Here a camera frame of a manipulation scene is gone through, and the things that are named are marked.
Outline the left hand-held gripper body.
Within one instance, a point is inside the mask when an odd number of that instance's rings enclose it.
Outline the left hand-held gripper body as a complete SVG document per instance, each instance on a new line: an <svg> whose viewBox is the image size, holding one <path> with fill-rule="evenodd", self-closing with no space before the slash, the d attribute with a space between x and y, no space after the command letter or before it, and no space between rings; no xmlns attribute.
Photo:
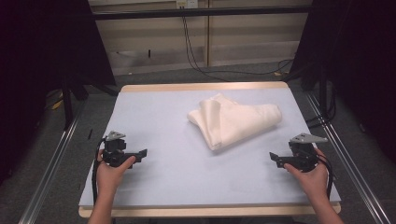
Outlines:
<svg viewBox="0 0 396 224"><path fill-rule="evenodd" d="M121 166L127 159L134 157L138 161L136 153L125 153L126 143L124 140L125 134L110 131L105 137L105 149L102 157L105 163L111 167Z"/></svg>

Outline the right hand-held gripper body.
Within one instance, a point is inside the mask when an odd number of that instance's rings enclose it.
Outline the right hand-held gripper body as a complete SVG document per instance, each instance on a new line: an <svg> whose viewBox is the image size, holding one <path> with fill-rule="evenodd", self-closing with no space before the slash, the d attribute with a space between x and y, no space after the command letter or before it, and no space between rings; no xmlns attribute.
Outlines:
<svg viewBox="0 0 396 224"><path fill-rule="evenodd" d="M296 162L293 166L302 171L310 172L318 164L318 153L314 150L314 144L325 143L326 137L319 137L309 133L300 133L289 141L289 146Z"/></svg>

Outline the white mesh laundry bag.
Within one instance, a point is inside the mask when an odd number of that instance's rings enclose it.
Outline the white mesh laundry bag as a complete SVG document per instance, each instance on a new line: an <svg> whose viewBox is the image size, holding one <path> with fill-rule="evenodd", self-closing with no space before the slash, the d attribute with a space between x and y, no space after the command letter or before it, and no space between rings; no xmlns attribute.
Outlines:
<svg viewBox="0 0 396 224"><path fill-rule="evenodd" d="M282 120L277 105L240 105L222 93L201 101L199 106L187 118L200 129L211 150L232 145Z"/></svg>

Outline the person's left hand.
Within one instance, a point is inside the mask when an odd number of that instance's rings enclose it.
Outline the person's left hand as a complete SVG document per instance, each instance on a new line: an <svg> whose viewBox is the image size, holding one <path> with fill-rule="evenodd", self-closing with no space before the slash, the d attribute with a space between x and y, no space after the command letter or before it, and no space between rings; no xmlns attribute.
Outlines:
<svg viewBox="0 0 396 224"><path fill-rule="evenodd" d="M99 164L96 172L98 194L100 196L114 195L123 179L123 174L134 164L135 157L127 159L119 167L111 167L104 162L102 154L103 150L100 149L97 156Z"/></svg>

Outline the person's right hand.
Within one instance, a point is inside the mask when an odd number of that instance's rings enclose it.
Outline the person's right hand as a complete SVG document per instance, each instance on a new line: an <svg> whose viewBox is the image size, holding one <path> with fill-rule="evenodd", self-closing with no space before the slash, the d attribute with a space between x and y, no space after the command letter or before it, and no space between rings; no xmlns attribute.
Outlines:
<svg viewBox="0 0 396 224"><path fill-rule="evenodd" d="M314 170L307 173L303 173L289 164L285 165L285 169L298 180L307 197L314 194L327 195L328 171L321 161Z"/></svg>

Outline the black metal stand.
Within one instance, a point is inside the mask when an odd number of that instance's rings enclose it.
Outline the black metal stand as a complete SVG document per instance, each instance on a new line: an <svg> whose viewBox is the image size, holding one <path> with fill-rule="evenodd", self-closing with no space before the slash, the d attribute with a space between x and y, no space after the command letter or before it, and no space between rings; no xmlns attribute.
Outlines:
<svg viewBox="0 0 396 224"><path fill-rule="evenodd" d="M94 86L97 90L105 92L110 96L117 96L119 94L118 91L112 90L107 87L105 84L100 84L98 81L87 77L87 76L68 76L64 75L62 77L62 94L64 101L64 115L65 115L65 124L64 128L67 130L73 123L74 114L73 107L71 102L71 94L74 94L78 101L85 101L89 94L85 89L85 85Z"/></svg>

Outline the black curtain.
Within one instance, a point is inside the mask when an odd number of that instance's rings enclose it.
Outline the black curtain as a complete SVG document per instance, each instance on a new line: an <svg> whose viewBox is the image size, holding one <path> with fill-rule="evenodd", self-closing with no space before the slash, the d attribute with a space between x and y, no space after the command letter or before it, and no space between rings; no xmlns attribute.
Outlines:
<svg viewBox="0 0 396 224"><path fill-rule="evenodd" d="M396 0L313 0L291 72L324 75L396 163Z"/></svg>
<svg viewBox="0 0 396 224"><path fill-rule="evenodd" d="M88 0L0 0L0 185L31 142L50 91L113 85Z"/></svg>

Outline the black horizontal metal bar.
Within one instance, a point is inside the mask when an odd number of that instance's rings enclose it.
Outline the black horizontal metal bar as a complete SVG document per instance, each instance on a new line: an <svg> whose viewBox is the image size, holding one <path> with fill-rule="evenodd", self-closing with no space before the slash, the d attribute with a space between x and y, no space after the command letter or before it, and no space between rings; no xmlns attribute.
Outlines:
<svg viewBox="0 0 396 224"><path fill-rule="evenodd" d="M187 18L204 16L234 16L261 14L292 14L312 11L312 6L282 6L282 7L215 7L215 8L187 8L161 9L144 11L94 12L92 16L97 21L158 19L158 18Z"/></svg>

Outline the aluminium floor rail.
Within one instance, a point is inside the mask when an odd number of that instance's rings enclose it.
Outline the aluminium floor rail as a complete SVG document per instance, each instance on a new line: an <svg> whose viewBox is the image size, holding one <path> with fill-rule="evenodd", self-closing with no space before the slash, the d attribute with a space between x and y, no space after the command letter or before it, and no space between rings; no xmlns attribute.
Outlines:
<svg viewBox="0 0 396 224"><path fill-rule="evenodd" d="M40 182L36 187L31 200L27 204L18 224L35 224L37 216L50 191L50 186L53 182L53 179L56 176L56 173L62 162L64 153L66 152L68 145L74 135L75 129L78 126L78 122L84 110L85 104L85 102L77 104L76 115L72 118L71 124L68 126L68 128L63 131L63 135L57 147L55 148L54 154L49 161L49 165L40 179Z"/></svg>
<svg viewBox="0 0 396 224"><path fill-rule="evenodd" d="M306 94L307 101L311 105L313 111L315 112L320 125L324 132L326 133L328 139L332 143L340 161L345 166L345 169L357 189L359 195L361 196L364 204L369 210L371 216L374 218L376 224L391 224L389 216L387 215L383 205L378 200L372 189L367 184L366 180L362 176L355 162L349 155L347 148L339 137L338 133L329 121L326 121L323 113L319 110L319 102L313 93Z"/></svg>

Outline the white wall socket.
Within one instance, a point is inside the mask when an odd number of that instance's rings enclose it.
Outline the white wall socket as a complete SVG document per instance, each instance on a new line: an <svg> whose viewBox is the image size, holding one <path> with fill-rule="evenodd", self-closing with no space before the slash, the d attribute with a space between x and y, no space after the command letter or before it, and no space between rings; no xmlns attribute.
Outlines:
<svg viewBox="0 0 396 224"><path fill-rule="evenodd" d="M176 0L177 8L198 8L198 0Z"/></svg>

